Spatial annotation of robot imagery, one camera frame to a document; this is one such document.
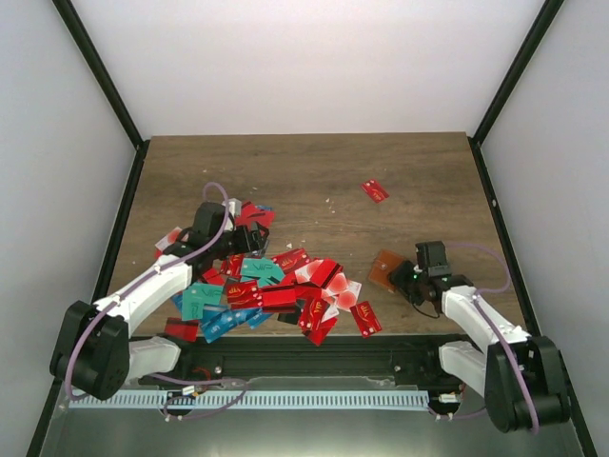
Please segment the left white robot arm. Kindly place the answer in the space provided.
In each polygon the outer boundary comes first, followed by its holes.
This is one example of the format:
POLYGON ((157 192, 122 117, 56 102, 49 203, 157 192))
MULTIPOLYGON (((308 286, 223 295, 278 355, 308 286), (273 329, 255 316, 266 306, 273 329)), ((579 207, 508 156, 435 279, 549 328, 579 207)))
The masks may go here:
POLYGON ((49 372, 75 390, 99 400, 123 385, 162 373, 175 385, 194 373, 193 359, 167 337, 134 341, 131 336, 172 296, 192 286, 217 260, 263 248, 268 229, 238 222, 231 203, 204 202, 193 223, 169 235, 151 267, 127 285, 92 304, 68 307, 51 355, 49 372))

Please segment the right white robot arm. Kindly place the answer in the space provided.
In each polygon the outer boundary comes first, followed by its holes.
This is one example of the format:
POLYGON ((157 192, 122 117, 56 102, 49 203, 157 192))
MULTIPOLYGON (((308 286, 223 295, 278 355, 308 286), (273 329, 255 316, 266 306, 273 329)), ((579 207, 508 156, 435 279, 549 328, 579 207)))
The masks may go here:
POLYGON ((465 331, 422 360, 425 377, 442 384, 455 376, 484 400, 485 411, 503 433, 566 423, 570 400, 560 352, 551 339, 534 336, 496 311, 462 274, 452 271, 441 241, 419 243, 417 259, 404 260, 388 282, 417 307, 425 302, 465 331))

